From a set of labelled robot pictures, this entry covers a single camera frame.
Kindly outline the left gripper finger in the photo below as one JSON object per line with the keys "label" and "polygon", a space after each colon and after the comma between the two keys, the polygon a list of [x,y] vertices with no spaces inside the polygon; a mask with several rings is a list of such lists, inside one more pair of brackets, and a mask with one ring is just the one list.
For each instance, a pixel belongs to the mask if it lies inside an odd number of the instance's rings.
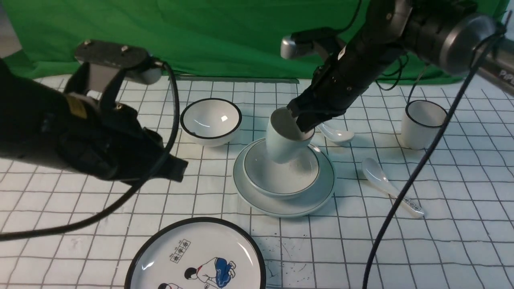
{"label": "left gripper finger", "polygon": [[174,182],[182,182],[189,162],[176,156],[169,155],[162,164],[162,177]]}

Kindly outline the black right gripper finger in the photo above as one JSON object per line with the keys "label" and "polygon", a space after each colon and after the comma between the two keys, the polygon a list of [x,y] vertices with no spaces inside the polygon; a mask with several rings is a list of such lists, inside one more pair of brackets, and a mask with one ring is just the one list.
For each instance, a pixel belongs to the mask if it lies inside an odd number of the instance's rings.
{"label": "black right gripper finger", "polygon": [[322,121],[317,114],[300,114],[297,117],[297,126],[303,133],[314,129],[320,123]]}
{"label": "black right gripper finger", "polygon": [[297,119],[305,113],[306,101],[303,98],[294,98],[288,103],[286,108],[288,108],[291,117]]}

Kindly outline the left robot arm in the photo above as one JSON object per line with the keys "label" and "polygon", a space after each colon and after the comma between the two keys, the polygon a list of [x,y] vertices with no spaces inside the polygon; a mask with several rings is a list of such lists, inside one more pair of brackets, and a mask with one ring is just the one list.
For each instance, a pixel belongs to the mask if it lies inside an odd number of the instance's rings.
{"label": "left robot arm", "polygon": [[1,157],[134,185],[160,157],[150,179],[181,182],[188,162],[165,152],[162,137],[139,123],[137,111],[116,102],[123,73],[99,100],[87,95],[84,64],[64,92],[12,73],[1,62]]}

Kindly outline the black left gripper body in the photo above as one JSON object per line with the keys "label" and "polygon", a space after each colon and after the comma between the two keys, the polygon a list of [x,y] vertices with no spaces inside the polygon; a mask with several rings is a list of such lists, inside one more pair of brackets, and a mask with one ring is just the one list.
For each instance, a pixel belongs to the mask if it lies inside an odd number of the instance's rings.
{"label": "black left gripper body", "polygon": [[103,109],[91,98],[63,97],[42,113],[36,160],[41,166],[134,185],[163,156],[155,178],[171,179],[162,137],[141,126],[134,108]]}

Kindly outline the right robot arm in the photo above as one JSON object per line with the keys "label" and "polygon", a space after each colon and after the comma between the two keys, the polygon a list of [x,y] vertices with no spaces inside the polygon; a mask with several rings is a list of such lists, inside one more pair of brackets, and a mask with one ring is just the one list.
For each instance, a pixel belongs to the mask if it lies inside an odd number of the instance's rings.
{"label": "right robot arm", "polygon": [[393,62],[412,53],[450,75],[477,73],[513,94],[513,41],[506,27],[472,0],[371,0],[365,22],[345,43],[341,29],[320,27],[284,38],[281,56],[323,58],[310,86],[288,110],[302,132],[345,114]]}

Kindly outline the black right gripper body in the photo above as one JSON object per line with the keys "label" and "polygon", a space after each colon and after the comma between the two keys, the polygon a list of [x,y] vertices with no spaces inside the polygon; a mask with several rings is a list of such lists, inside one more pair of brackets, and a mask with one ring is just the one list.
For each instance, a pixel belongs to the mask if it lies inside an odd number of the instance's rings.
{"label": "black right gripper body", "polygon": [[310,86],[296,97],[306,101],[304,114],[317,114],[322,123],[343,115],[404,53],[397,41],[382,43],[365,32],[356,33],[340,53],[324,61]]}

